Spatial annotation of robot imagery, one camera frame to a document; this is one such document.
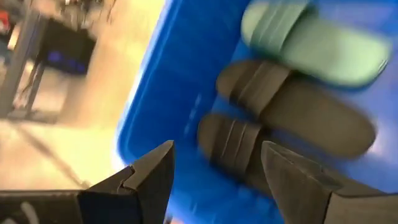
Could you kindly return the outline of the black rubber slide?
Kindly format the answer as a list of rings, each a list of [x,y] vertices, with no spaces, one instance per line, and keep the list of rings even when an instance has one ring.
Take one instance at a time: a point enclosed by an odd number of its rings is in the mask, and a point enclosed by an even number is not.
[[[216,89],[266,127],[332,156],[358,157],[376,139],[376,129],[365,114],[277,63],[231,63],[219,73]]]
[[[212,165],[270,196],[261,162],[262,142],[268,135],[268,130],[257,123],[208,114],[199,122],[197,140]]]

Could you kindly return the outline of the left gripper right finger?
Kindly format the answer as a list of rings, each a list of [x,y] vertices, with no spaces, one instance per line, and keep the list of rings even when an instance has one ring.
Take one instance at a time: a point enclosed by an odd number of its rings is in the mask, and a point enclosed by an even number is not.
[[[274,142],[262,143],[261,161],[285,224],[323,224],[331,193],[342,184],[316,162]]]

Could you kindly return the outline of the black computer with blue light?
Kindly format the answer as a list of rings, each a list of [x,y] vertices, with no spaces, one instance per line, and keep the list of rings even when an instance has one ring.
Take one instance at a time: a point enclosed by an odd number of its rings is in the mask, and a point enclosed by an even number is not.
[[[87,30],[73,30],[60,21],[49,19],[37,58],[57,70],[84,75],[88,71],[95,44],[96,40],[89,36]]]

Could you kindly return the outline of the blue plastic bin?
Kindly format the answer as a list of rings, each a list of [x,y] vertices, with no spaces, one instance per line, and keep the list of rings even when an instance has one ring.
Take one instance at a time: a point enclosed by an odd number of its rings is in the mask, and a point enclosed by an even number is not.
[[[168,0],[119,123],[117,152],[130,164],[166,140],[175,143],[175,178],[167,211],[185,224],[284,224],[272,200],[215,168],[197,148],[202,116],[244,111],[216,94],[220,70],[250,58],[240,39],[249,0]],[[398,192],[398,0],[315,0],[322,17],[392,39],[389,63],[359,90],[332,92],[360,107],[377,127],[374,145],[350,161],[321,161],[379,190]]]

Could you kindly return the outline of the green rubber slide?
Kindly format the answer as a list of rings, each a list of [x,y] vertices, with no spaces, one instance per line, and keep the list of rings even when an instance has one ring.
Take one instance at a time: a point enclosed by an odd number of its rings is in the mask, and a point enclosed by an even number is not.
[[[383,36],[322,18],[308,1],[254,1],[241,21],[244,43],[302,73],[343,86],[363,86],[386,67]]]

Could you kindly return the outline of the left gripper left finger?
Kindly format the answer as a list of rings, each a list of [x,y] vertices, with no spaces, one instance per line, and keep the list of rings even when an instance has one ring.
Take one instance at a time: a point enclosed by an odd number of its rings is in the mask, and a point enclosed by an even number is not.
[[[168,140],[78,195],[83,224],[163,224],[174,181]]]

